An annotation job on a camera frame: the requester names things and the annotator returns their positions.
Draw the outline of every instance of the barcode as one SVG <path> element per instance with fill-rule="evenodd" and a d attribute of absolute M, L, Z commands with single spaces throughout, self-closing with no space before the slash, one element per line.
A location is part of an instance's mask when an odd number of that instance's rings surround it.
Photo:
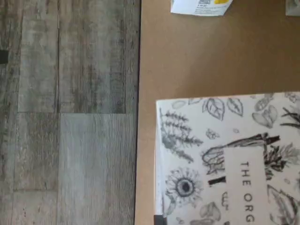
<path fill-rule="evenodd" d="M 199 4 L 210 4 L 210 0 L 199 0 Z"/>

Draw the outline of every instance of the brown cardboard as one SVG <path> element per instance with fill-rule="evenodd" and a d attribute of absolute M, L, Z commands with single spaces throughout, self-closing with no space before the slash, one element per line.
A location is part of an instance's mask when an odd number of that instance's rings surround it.
<path fill-rule="evenodd" d="M 234 0 L 223 17 L 142 1 L 136 225 L 153 225 L 155 101 L 300 90 L 300 17 L 284 0 Z"/>

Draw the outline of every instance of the sunflower drawing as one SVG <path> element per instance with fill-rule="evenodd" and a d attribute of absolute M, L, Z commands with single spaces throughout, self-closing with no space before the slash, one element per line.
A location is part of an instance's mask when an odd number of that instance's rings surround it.
<path fill-rule="evenodd" d="M 191 204 L 196 208 L 203 191 L 203 183 L 200 180 L 200 174 L 196 170 L 190 168 L 179 167 L 172 170 L 167 176 L 166 195 L 171 200 L 170 206 L 166 211 L 166 215 L 170 215 L 175 208 Z"/>

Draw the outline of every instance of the book cover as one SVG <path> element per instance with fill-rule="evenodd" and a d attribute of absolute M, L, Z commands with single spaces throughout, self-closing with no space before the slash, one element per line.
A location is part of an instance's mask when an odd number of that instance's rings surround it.
<path fill-rule="evenodd" d="M 156 168 L 168 225 L 300 224 L 300 93 L 157 101 Z"/>

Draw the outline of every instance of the gray wood-look flooring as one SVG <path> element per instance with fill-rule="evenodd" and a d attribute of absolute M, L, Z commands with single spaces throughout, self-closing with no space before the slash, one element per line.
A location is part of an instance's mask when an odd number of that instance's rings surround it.
<path fill-rule="evenodd" d="M 133 225 L 140 0 L 0 0 L 0 225 Z"/>

